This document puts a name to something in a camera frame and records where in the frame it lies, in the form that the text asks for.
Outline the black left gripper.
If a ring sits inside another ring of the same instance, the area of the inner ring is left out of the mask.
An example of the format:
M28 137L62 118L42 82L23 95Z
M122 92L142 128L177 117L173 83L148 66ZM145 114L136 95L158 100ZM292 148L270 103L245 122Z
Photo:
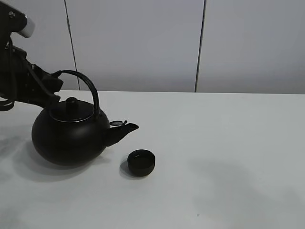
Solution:
M0 53L0 96L3 99L54 108L60 96L63 81L61 71L47 73L26 59L26 52L7 44Z

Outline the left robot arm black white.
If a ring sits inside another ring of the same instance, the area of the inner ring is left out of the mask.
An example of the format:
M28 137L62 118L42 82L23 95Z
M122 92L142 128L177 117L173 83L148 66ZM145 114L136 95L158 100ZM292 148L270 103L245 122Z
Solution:
M11 5L0 3L0 102L1 111L12 109L15 102L53 108L60 100L58 92L63 81L58 75L30 63L27 53L13 45L11 34L29 38L34 22Z

